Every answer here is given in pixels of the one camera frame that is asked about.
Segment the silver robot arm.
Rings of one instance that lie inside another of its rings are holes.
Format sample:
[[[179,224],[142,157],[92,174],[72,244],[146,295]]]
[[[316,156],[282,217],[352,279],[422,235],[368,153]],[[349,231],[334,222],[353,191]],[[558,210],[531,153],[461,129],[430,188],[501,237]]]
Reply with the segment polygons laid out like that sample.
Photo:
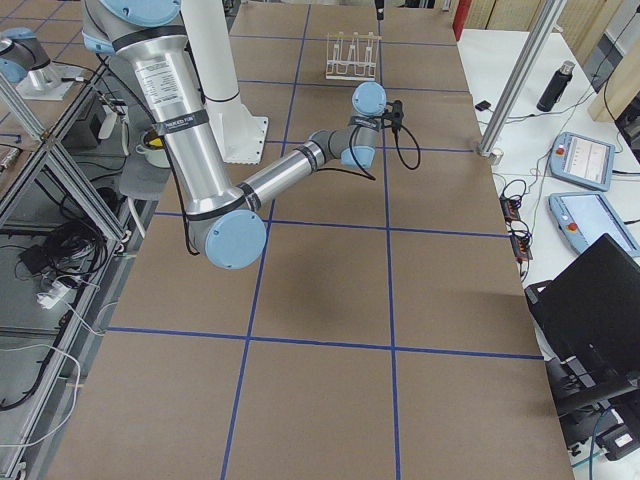
[[[253,263],[267,240],[261,206],[329,161],[361,173],[371,165],[387,97],[367,81],[354,91],[344,129],[315,132],[232,182],[227,165],[260,160],[268,121],[241,100],[222,4],[86,1],[82,8],[86,47],[132,66],[186,197],[186,242],[212,264],[236,270]]]
[[[133,66],[176,50],[188,38],[187,1],[83,1],[85,47],[121,56]],[[63,74],[28,28],[1,33],[1,74],[10,83],[30,83],[36,95],[62,86]]]

